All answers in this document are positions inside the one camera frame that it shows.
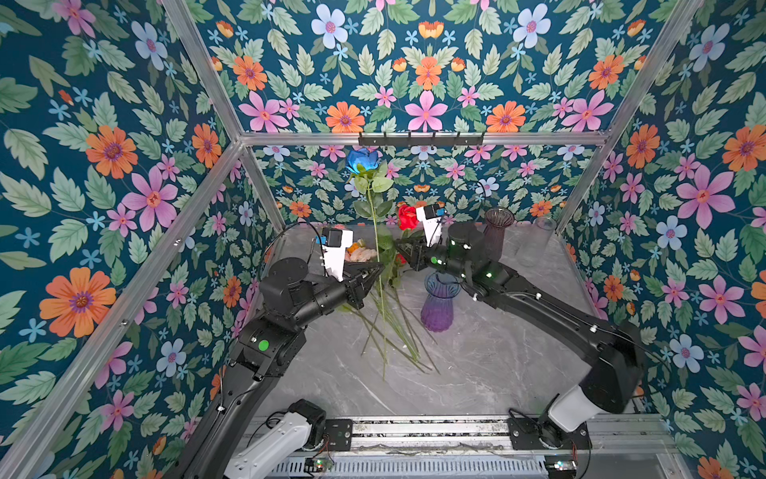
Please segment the red artificial rose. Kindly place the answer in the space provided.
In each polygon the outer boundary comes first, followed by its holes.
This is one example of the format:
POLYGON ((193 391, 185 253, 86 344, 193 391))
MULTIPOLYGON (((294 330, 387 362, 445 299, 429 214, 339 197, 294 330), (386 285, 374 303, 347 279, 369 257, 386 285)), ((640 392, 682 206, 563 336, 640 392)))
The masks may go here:
POLYGON ((378 237, 381 259, 385 263, 382 274, 383 283, 392 289, 399 287, 404 269, 407 267, 407 261, 396 249, 395 243, 412 237, 420 224, 416 208, 406 204, 398 207, 396 219, 396 229, 393 232, 386 231, 378 237))

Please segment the purple blue glass vase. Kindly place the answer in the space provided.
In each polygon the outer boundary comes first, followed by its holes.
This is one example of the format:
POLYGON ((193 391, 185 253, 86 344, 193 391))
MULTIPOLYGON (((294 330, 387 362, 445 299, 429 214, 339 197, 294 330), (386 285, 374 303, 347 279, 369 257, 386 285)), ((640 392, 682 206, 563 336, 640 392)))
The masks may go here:
POLYGON ((456 277, 446 273, 430 273, 425 279, 427 299, 421 309, 421 323, 431 333, 442 333, 452 327, 455 297, 462 291, 456 277))

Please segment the blue artificial rose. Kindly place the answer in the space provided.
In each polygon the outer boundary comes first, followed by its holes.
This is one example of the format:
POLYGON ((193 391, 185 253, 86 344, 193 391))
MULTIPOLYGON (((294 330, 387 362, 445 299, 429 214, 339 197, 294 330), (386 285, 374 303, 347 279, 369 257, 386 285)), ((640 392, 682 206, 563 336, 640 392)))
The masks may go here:
POLYGON ((387 164, 383 162, 378 153, 367 148, 352 151, 348 156, 347 169, 350 172, 350 183, 354 184, 359 193, 359 199, 354 203, 355 210, 360 217, 370 221, 372 235, 366 249, 375 251, 371 261, 381 263, 383 272, 376 280, 372 290, 372 298, 377 308, 377 317, 366 323, 369 326, 369 339, 372 339, 377 348, 382 364, 382 374, 385 374, 388 364, 388 337, 385 325, 388 323, 390 309, 384 294, 384 280, 387 267, 391 264, 391 255, 386 255, 387 249, 391 248, 391 233, 384 225, 386 215, 391 209, 391 203, 385 200, 386 192, 393 186, 393 181, 386 177, 387 164))

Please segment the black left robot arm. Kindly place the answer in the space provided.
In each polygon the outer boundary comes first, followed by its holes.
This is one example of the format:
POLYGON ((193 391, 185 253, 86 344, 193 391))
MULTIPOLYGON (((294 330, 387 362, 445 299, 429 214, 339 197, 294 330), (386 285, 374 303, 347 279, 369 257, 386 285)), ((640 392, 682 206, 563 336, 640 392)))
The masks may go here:
POLYGON ((245 450, 239 441, 257 409, 306 343, 306 329, 343 305, 361 309, 381 276, 377 261, 349 263, 340 277, 315 275, 300 257, 274 263, 261 281, 263 304, 239 334, 221 392, 174 462, 171 478, 265 478, 292 453, 323 441, 323 409, 307 400, 245 450))

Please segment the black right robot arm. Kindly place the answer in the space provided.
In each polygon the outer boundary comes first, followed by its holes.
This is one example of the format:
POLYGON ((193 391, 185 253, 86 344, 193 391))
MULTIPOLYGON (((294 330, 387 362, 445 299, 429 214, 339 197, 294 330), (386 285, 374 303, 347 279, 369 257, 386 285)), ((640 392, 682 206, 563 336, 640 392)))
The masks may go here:
POLYGON ((524 319, 590 365, 588 374, 555 396, 535 420, 533 433, 544 447, 562 447, 589 420, 620 414, 634 398, 646 352, 633 325, 610 325, 536 287, 502 263, 501 249, 489 247, 471 223, 450 225, 447 239, 402 238, 394 245, 415 271, 430 267, 456 277, 476 301, 524 319))

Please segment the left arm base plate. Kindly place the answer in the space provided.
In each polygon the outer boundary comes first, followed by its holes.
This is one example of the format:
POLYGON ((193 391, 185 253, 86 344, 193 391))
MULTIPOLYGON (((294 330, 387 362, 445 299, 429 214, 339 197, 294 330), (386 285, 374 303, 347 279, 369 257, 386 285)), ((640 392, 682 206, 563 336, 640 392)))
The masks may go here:
POLYGON ((324 419, 316 424, 312 423, 307 443, 301 448, 301 451, 350 451, 353 429, 354 421, 347 418, 324 419))

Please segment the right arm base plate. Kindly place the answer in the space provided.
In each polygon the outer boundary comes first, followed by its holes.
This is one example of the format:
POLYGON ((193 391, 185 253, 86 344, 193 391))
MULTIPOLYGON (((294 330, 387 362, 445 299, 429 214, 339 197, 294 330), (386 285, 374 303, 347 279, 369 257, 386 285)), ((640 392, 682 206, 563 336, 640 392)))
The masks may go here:
POLYGON ((566 432, 548 417, 532 417, 516 408, 509 409, 507 419, 512 447, 520 451, 547 450, 590 450, 592 441, 586 423, 573 432, 566 432))

